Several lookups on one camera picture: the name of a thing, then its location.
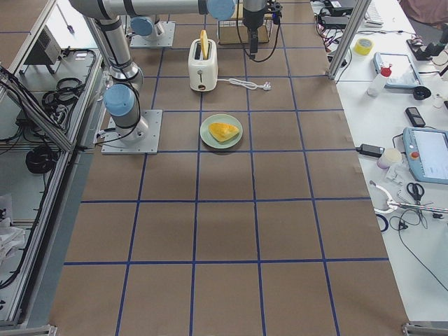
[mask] white cable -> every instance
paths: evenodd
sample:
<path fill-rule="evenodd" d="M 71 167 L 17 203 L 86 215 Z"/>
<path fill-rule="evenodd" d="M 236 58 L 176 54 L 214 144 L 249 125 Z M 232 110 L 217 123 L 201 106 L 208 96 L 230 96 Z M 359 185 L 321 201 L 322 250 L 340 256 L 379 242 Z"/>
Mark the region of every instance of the white cable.
<path fill-rule="evenodd" d="M 233 85 L 244 86 L 246 89 L 249 90 L 257 90 L 258 88 L 260 88 L 263 89 L 264 91 L 269 91 L 272 89 L 270 82 L 266 82 L 264 85 L 257 85 L 253 82 L 246 82 L 245 80 L 240 80 L 236 78 L 218 79 L 218 81 L 229 82 L 230 84 Z"/>

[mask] red cap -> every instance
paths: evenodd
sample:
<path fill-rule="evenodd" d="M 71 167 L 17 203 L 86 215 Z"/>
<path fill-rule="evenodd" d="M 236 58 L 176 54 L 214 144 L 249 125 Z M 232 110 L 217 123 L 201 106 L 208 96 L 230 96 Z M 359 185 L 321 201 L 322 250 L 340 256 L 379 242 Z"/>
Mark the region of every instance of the red cap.
<path fill-rule="evenodd" d="M 390 77 L 390 75 L 392 74 L 391 67 L 392 65 L 389 65 L 387 68 L 385 66 L 381 66 L 381 75 L 383 75 L 384 77 Z"/>

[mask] touchscreen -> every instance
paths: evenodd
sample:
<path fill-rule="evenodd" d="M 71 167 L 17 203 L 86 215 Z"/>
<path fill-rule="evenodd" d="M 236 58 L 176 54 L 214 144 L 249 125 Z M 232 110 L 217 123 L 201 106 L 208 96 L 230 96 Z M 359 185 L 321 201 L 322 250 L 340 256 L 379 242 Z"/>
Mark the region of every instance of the touchscreen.
<path fill-rule="evenodd" d="M 445 133 L 414 131 L 423 165 L 423 175 L 448 179 L 448 140 Z"/>

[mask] white toaster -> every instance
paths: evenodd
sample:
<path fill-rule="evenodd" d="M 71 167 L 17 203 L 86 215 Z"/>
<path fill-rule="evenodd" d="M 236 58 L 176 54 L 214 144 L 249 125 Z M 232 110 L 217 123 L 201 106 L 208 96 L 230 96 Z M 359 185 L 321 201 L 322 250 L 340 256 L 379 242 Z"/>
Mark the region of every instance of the white toaster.
<path fill-rule="evenodd" d="M 190 87 L 195 91 L 211 91 L 218 81 L 218 56 L 216 55 L 216 43 L 209 40 L 209 58 L 204 59 L 201 50 L 201 41 L 194 40 L 191 43 L 188 55 L 188 74 L 190 75 Z"/>

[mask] cardboard box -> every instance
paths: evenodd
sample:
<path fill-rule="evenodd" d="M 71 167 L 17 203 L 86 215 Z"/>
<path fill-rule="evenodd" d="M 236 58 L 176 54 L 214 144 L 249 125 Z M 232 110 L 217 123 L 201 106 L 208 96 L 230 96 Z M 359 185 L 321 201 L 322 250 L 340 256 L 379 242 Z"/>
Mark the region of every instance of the cardboard box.
<path fill-rule="evenodd" d="M 243 43 L 248 43 L 247 28 L 243 25 L 243 4 L 239 5 L 239 34 Z M 258 42 L 267 43 L 271 37 L 272 31 L 272 14 L 265 15 L 263 26 L 258 28 Z M 219 44 L 239 44 L 237 33 L 237 10 L 233 16 L 227 21 L 218 21 L 218 42 Z"/>

